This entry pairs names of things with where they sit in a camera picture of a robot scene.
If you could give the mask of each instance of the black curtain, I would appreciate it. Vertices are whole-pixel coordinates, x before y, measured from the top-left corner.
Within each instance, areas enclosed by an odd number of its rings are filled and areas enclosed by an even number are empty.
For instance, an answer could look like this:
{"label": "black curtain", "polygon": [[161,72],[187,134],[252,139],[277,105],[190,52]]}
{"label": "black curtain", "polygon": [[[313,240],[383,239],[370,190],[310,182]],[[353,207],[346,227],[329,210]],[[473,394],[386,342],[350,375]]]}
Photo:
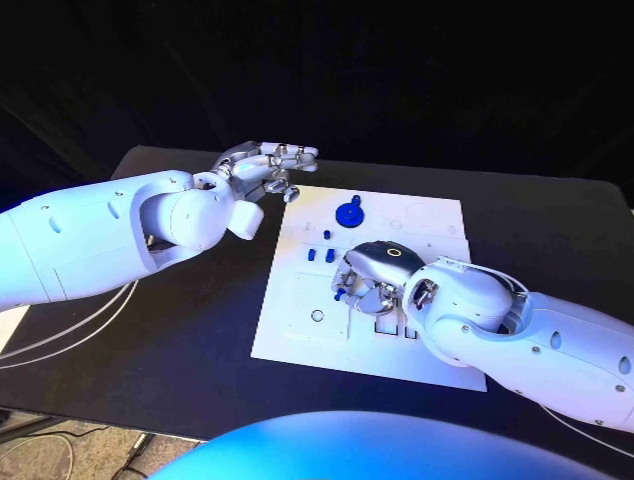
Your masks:
{"label": "black curtain", "polygon": [[0,4],[0,209],[107,179],[134,145],[248,139],[607,180],[634,208],[634,16],[435,8]]}

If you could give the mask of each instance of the blue knob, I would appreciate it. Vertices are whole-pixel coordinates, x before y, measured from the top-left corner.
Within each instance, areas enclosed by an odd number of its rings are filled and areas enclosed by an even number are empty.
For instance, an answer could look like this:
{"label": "blue knob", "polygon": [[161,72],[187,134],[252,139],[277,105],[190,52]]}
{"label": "blue knob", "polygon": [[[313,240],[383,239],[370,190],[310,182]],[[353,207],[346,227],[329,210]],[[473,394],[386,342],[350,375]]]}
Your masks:
{"label": "blue knob", "polygon": [[360,195],[355,195],[350,203],[344,203],[336,209],[336,221],[342,227],[356,228],[365,220],[365,212],[360,208]]}

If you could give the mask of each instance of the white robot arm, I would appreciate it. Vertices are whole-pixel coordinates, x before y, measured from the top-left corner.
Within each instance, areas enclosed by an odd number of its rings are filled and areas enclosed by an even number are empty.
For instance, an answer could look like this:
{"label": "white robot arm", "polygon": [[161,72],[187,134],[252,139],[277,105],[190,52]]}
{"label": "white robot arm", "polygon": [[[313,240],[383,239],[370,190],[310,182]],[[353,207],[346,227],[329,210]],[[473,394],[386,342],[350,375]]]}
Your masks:
{"label": "white robot arm", "polygon": [[[513,291],[448,258],[425,265],[402,245],[352,249],[333,281],[336,299],[370,315],[401,304],[434,355],[479,368],[507,389],[587,423],[634,433],[634,327],[542,293]],[[360,277],[370,290],[352,295]]]}
{"label": "white robot arm", "polygon": [[[295,200],[288,169],[317,149],[246,142],[210,172],[166,171],[42,195],[0,214],[0,312],[96,295],[199,255],[231,230],[252,239],[264,193]],[[147,237],[163,242],[147,245]]]}

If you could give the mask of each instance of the black table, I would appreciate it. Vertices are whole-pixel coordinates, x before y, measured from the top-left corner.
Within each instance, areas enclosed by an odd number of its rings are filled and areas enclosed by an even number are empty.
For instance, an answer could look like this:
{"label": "black table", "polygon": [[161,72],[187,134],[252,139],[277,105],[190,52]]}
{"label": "black table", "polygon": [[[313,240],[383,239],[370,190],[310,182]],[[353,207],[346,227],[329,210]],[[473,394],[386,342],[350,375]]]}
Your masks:
{"label": "black table", "polygon": [[[135,149],[114,177],[164,169],[196,173],[215,158]],[[294,179],[460,199],[474,262],[634,325],[634,218],[611,184],[333,161]],[[140,282],[118,320],[89,342],[0,371],[0,408],[197,438],[298,412],[393,412],[473,426],[634,478],[634,460],[582,438],[490,379],[489,392],[479,393],[251,358],[281,196],[267,196],[261,206],[252,242],[229,232],[209,252]],[[32,307],[7,350],[66,328],[111,295]],[[7,362],[55,351],[96,327]],[[579,427],[634,452],[634,435]]]}

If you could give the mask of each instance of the blue object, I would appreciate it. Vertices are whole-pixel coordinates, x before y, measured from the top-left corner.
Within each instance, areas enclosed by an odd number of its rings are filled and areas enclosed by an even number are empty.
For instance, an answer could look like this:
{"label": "blue object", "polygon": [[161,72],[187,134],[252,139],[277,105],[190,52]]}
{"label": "blue object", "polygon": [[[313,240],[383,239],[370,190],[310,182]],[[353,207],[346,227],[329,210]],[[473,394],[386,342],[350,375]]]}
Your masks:
{"label": "blue object", "polygon": [[365,220],[365,212],[360,208],[360,195],[355,195],[350,203],[344,203],[336,209],[336,221],[346,228],[356,228]]}
{"label": "blue object", "polygon": [[548,450],[451,423],[389,413],[313,412],[265,420],[226,433],[150,478],[613,477]]}

